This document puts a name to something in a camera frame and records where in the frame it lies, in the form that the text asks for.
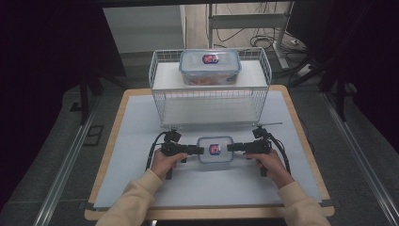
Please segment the small container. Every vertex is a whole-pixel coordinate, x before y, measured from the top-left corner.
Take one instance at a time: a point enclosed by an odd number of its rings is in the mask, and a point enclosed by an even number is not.
[[[233,153],[227,151],[227,145],[233,144],[231,137],[201,137],[197,146],[204,148],[204,153],[199,155],[201,163],[231,162]]]

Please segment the dark curtain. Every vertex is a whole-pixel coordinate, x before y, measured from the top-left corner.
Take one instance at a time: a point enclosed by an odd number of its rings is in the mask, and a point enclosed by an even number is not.
[[[102,8],[0,3],[1,204],[35,159],[82,74],[124,76]]]

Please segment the gray floor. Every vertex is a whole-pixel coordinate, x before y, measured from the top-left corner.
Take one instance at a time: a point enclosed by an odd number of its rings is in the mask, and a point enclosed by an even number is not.
[[[289,73],[282,73],[276,56],[267,52],[273,70],[273,84],[287,85]],[[120,78],[132,88],[147,88],[149,54],[121,55],[127,77]],[[335,204],[334,216],[328,218],[332,225],[390,225],[374,193],[364,179],[351,154],[343,135],[328,111],[327,104],[317,89],[320,77],[315,77],[295,89],[290,95],[295,110],[303,122],[305,133],[313,148],[314,156],[327,190]],[[103,128],[99,143],[96,137],[87,137],[72,168],[71,176],[62,191],[49,225],[94,225],[85,220],[83,203],[93,186],[100,166],[105,145],[119,108],[123,89],[102,80],[104,95],[101,96],[94,116],[92,133]],[[80,112],[71,112],[73,103],[80,102],[78,88],[64,95],[63,108],[54,128],[44,143],[37,159],[14,191],[0,215],[0,225],[32,225],[49,188],[54,181],[66,152],[71,147],[79,129]],[[360,147],[365,152],[377,176],[393,199],[399,202],[399,156],[389,143],[376,131],[353,104],[345,99],[345,116]],[[206,221],[208,225],[283,225],[275,220]],[[159,225],[197,225],[204,221],[158,222]]]

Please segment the hand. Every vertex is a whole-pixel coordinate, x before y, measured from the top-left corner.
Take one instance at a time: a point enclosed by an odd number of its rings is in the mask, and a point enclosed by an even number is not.
[[[267,168],[267,176],[272,179],[280,189],[294,181],[294,178],[282,165],[276,150],[272,149],[269,154],[265,153],[244,153],[247,158],[257,159],[256,165]]]
[[[158,149],[155,151],[152,160],[151,170],[161,180],[165,180],[167,172],[176,167],[176,162],[187,157],[187,153],[178,153],[173,156],[166,156]]]

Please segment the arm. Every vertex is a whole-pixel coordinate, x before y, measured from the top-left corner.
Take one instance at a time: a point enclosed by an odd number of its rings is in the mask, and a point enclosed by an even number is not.
[[[275,150],[269,154],[246,153],[246,156],[257,159],[259,168],[265,166],[267,176],[279,188],[279,196],[285,206],[283,215],[287,225],[330,225],[319,203],[305,194],[299,183],[282,165]]]
[[[96,225],[141,225],[148,209],[155,201],[153,195],[165,180],[167,172],[176,166],[176,161],[186,157],[185,153],[166,157],[159,150],[156,151],[151,169],[147,169],[140,179],[127,185],[123,194]]]

